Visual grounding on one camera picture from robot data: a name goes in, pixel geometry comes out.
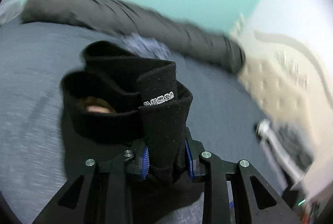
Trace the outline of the person's right hand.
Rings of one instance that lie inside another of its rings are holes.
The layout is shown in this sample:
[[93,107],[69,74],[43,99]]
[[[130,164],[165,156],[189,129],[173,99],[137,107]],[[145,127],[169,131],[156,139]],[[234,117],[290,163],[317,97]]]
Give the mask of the person's right hand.
[[79,101],[79,105],[89,113],[115,114],[116,111],[103,99],[87,97]]

